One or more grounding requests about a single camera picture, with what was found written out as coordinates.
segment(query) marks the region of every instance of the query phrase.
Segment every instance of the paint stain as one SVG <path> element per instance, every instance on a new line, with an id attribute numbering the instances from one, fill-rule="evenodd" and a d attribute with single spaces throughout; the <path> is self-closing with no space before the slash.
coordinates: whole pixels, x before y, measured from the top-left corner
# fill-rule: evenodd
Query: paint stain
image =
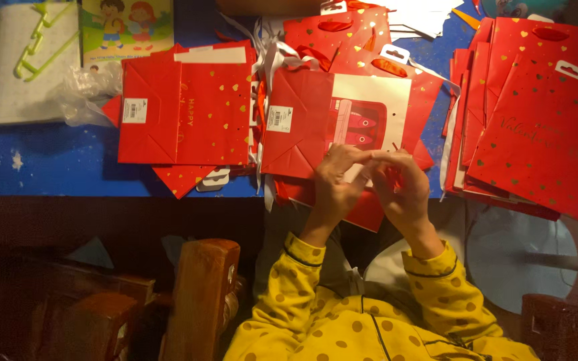
<path id="1" fill-rule="evenodd" d="M 12 168 L 19 171 L 22 165 L 24 163 L 21 161 L 21 154 L 19 154 L 19 151 L 15 151 L 15 155 L 12 156 Z"/>

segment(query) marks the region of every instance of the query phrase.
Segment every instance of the green plastic hanger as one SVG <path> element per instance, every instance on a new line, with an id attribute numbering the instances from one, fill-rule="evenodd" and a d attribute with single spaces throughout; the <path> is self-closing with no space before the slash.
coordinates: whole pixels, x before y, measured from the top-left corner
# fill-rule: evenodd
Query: green plastic hanger
<path id="1" fill-rule="evenodd" d="M 32 80 L 37 78 L 39 74 L 41 74 L 44 71 L 44 69 L 46 69 L 61 53 L 64 52 L 64 50 L 66 50 L 68 45 L 70 45 L 76 38 L 78 38 L 80 33 L 78 29 L 75 32 L 75 34 L 73 34 L 73 36 L 70 37 L 64 43 L 64 45 L 62 45 L 50 58 L 48 58 L 48 60 L 43 65 L 39 67 L 39 69 L 35 68 L 28 61 L 26 61 L 28 56 L 32 56 L 37 53 L 39 44 L 41 44 L 42 40 L 44 39 L 44 34 L 41 33 L 42 29 L 44 27 L 50 28 L 53 25 L 55 25 L 57 20 L 59 20 L 64 13 L 66 13 L 72 6 L 75 5 L 75 2 L 70 2 L 68 6 L 66 6 L 62 11 L 57 13 L 57 15 L 55 15 L 55 17 L 53 17 L 53 20 L 51 21 L 46 20 L 48 18 L 48 11 L 46 10 L 46 4 L 47 3 L 33 4 L 33 6 L 35 6 L 35 10 L 41 15 L 35 29 L 33 30 L 33 33 L 30 35 L 30 38 L 35 39 L 35 42 L 32 45 L 27 45 L 24 48 L 24 51 L 21 53 L 21 56 L 19 57 L 19 60 L 15 65 L 14 74 L 15 77 L 19 79 L 23 78 L 23 75 L 21 74 L 21 68 L 24 68 L 32 73 L 32 76 L 24 79 L 25 82 L 31 82 Z"/>

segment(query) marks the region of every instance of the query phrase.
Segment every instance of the sleeve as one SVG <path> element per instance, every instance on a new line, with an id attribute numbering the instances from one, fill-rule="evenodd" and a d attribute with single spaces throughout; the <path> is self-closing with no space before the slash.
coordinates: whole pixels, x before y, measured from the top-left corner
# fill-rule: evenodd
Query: sleeve
<path id="1" fill-rule="evenodd" d="M 252 318 L 238 326 L 225 361 L 283 360 L 281 355 L 298 347 L 308 329 L 324 253 L 325 248 L 287 235 L 285 248 L 271 267 L 267 291 L 253 307 Z"/>
<path id="2" fill-rule="evenodd" d="M 433 331 L 463 343 L 480 337 L 502 337 L 503 330 L 483 306 L 483 294 L 466 280 L 465 268 L 447 242 L 445 251 L 432 259 L 403 252 L 403 265 L 422 316 Z"/>

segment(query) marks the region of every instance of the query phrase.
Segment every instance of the hand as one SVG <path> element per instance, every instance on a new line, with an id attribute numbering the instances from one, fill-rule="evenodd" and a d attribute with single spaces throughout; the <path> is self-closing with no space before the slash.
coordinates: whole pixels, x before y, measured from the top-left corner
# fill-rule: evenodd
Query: hand
<path id="1" fill-rule="evenodd" d="M 443 253 L 445 247 L 439 240 L 427 215 L 429 180 L 406 150 L 395 153 L 375 154 L 373 160 L 381 164 L 373 169 L 372 181 L 387 219 L 403 234 L 415 257 L 429 259 Z M 387 180 L 387 167 L 400 174 L 401 187 Z"/>
<path id="2" fill-rule="evenodd" d="M 304 242 L 324 247 L 331 231 L 360 198 L 371 176 L 372 165 L 363 167 L 352 183 L 343 180 L 345 172 L 355 163 L 370 160 L 373 153 L 372 150 L 362 151 L 349 145 L 331 146 L 316 168 L 316 204 L 301 234 Z"/>

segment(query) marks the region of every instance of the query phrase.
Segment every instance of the cartoon girl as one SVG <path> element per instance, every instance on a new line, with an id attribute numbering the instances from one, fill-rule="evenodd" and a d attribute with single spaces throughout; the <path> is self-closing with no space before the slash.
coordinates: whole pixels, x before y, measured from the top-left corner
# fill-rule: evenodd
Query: cartoon girl
<path id="1" fill-rule="evenodd" d="M 146 1 L 138 1 L 130 7 L 130 15 L 128 19 L 134 21 L 139 25 L 138 31 L 132 31 L 133 39 L 137 42 L 141 42 L 142 46 L 146 45 L 145 42 L 151 39 L 153 35 L 153 25 L 156 23 L 157 19 L 153 14 L 153 6 Z M 141 50 L 142 46 L 135 46 L 134 50 Z M 144 48 L 144 50 L 151 50 L 153 44 L 150 44 Z"/>

